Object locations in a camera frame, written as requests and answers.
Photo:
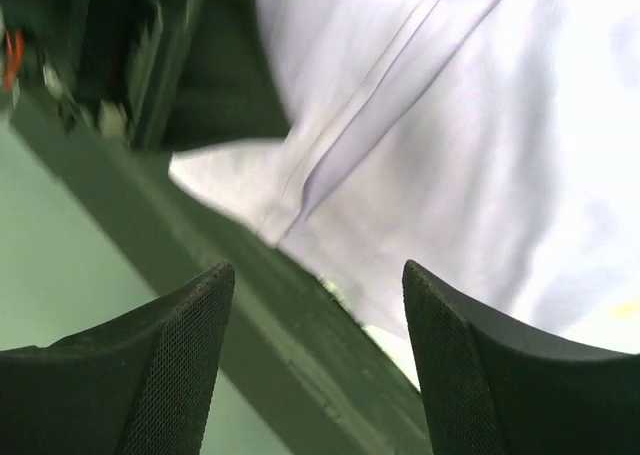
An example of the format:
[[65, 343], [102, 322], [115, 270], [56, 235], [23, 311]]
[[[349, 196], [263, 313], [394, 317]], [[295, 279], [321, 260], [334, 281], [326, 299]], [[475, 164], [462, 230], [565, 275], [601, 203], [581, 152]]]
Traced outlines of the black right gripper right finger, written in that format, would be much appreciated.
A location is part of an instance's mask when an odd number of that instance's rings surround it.
[[414, 261], [402, 283], [434, 453], [638, 453], [638, 356], [531, 327]]

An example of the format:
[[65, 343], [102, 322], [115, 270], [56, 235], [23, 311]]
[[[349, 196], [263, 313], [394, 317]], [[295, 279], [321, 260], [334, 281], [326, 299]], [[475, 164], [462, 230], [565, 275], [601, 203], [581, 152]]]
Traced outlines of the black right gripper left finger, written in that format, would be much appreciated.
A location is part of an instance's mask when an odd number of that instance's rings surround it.
[[2, 352], [2, 453], [199, 453], [234, 284], [219, 264], [48, 347]]

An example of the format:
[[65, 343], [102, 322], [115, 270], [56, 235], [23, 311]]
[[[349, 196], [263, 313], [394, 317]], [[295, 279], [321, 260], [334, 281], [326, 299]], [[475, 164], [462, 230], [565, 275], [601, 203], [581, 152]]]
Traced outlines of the purple polo shirt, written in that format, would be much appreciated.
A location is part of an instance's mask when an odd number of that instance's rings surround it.
[[639, 350], [639, 0], [257, 0], [292, 127], [172, 180], [407, 334], [408, 260]]

